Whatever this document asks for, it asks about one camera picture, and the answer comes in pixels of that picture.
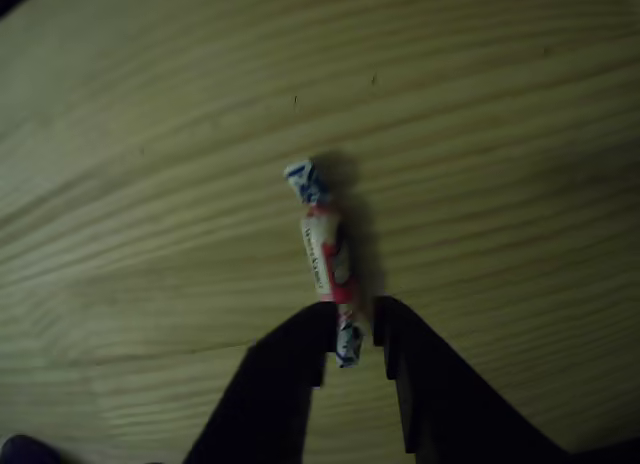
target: wrapped candy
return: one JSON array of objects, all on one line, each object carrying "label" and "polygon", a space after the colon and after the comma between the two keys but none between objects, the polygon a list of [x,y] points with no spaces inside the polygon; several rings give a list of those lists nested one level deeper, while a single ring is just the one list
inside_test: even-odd
[{"label": "wrapped candy", "polygon": [[360,359],[363,333],[353,314],[358,293],[342,219],[313,162],[292,164],[284,175],[309,206],[301,220],[302,237],[318,296],[335,302],[338,308],[336,359],[340,367],[354,367]]}]

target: red candy wrapper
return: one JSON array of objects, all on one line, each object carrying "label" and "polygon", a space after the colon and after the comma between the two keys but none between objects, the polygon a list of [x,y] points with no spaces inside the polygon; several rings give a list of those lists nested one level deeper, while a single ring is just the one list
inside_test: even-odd
[{"label": "red candy wrapper", "polygon": [[340,367],[354,367],[360,359],[363,333],[353,314],[358,293],[342,219],[311,161],[287,167],[285,177],[309,206],[301,221],[302,237],[318,296],[338,306],[336,359]]}]

